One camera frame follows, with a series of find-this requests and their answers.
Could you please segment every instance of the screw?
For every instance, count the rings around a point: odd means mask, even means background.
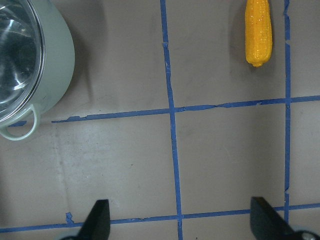
[[[302,233],[303,240],[316,240],[316,237],[309,232]]]

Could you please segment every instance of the yellow corn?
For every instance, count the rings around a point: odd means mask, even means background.
[[[245,9],[245,57],[254,67],[266,63],[272,52],[268,0],[247,0]]]

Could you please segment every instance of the glass lid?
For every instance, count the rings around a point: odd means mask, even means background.
[[[42,52],[40,27],[28,0],[0,0],[0,122],[35,91]]]

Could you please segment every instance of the pot handle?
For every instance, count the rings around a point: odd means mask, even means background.
[[[12,141],[19,141],[19,140],[26,139],[31,134],[33,134],[40,124],[40,114],[38,113],[38,110],[35,108],[35,106],[33,104],[30,105],[30,107],[18,118],[18,120],[20,121],[21,119],[27,117],[30,114],[30,112],[33,112],[34,123],[33,123],[31,130],[28,133],[26,133],[23,136],[15,136],[8,131],[8,127],[5,127],[5,128],[0,129],[0,135],[2,135],[6,139],[9,139]]]

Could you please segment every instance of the blue tape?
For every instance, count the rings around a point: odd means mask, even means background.
[[[284,36],[285,40],[290,40],[290,18],[288,16],[288,9],[290,5],[290,0],[284,0]]]
[[[219,105],[196,105],[196,106],[183,106],[176,107],[174,111],[176,113],[181,113],[185,111],[202,111],[214,108],[239,108],[239,107],[250,107],[256,105],[271,105],[271,104],[284,104],[286,102],[285,98],[277,99],[266,99],[266,100],[254,100],[254,101],[240,101],[240,102],[228,102]]]
[[[147,217],[147,218],[128,218],[128,219],[111,220],[111,224],[144,223],[144,222],[170,221],[170,220],[177,220],[177,219],[178,219],[177,215],[153,216],[153,217]]]
[[[50,224],[50,225],[38,225],[38,226],[22,226],[22,227],[9,227],[0,228],[0,234],[2,233],[13,233],[13,232],[24,232],[24,231],[34,231],[34,230],[47,230],[47,229],[63,229],[63,228],[77,228],[82,227],[82,223],[74,224]]]
[[[290,39],[290,18],[288,9],[290,0],[284,0],[285,40]],[[285,43],[285,153],[284,153],[284,220],[289,222],[290,208],[290,135],[291,135],[291,49]]]
[[[289,206],[289,209],[290,209],[290,210],[318,209],[318,208],[320,208],[320,203],[312,203],[312,204],[302,204],[302,205]]]
[[[320,101],[320,95],[316,95],[316,96],[298,96],[298,97],[292,97],[291,98],[291,103],[312,102],[312,101]]]
[[[10,125],[9,128],[12,128],[12,127],[22,127],[22,126],[24,126],[24,125],[26,125],[26,124],[27,124],[27,121],[18,121],[18,122],[16,122],[16,123]]]
[[[172,85],[171,85],[171,63],[170,63],[170,53],[169,53],[166,0],[160,0],[160,8],[161,8],[161,24],[162,24],[162,39],[163,39],[162,45],[163,45],[163,54],[164,54],[165,77],[166,77],[169,109],[170,109],[170,126],[171,126],[170,131],[171,131],[172,158],[173,158],[174,185],[175,185],[175,203],[176,203],[176,213],[177,213],[177,222],[178,222],[177,231],[178,231],[178,240],[183,240],[180,173],[179,173],[177,134],[176,134],[176,116],[175,116],[174,94],[173,94]]]
[[[320,203],[289,206],[290,210],[314,209],[314,208],[320,208]],[[284,211],[285,207],[277,206],[277,207],[274,207],[273,209],[278,212],[278,211]],[[111,224],[114,225],[114,224],[129,224],[129,223],[145,223],[145,222],[178,220],[178,228],[180,229],[180,231],[182,233],[182,220],[183,219],[209,218],[209,217],[245,215],[245,214],[250,214],[250,209],[192,213],[192,214],[182,214],[180,216],[168,215],[168,216],[153,216],[153,217],[147,217],[147,218],[126,218],[126,219],[111,220]],[[38,225],[38,226],[0,228],[0,233],[23,232],[23,231],[33,231],[33,230],[46,230],[46,229],[60,229],[60,228],[77,228],[77,227],[82,227],[83,224],[84,224],[83,222],[79,222],[79,223],[64,223],[64,224],[50,224],[50,225]]]
[[[159,115],[159,114],[169,114],[169,113],[170,113],[170,110],[167,108],[154,109],[154,110],[142,110],[142,111],[127,111],[127,112],[118,112],[118,113],[94,114],[94,115],[87,115],[85,117],[71,116],[66,120],[52,121],[52,123],[57,124],[57,123],[79,122],[79,121],[89,121],[89,120],[128,118],[128,117]]]
[[[285,44],[285,97],[287,100],[291,98],[291,50],[287,43]]]
[[[168,38],[166,0],[160,0],[160,9],[161,9],[161,23],[162,23],[162,38],[164,43],[168,43],[169,38]]]
[[[74,224],[75,222],[72,220],[72,214],[71,212],[67,212],[65,214],[65,221],[67,224]]]

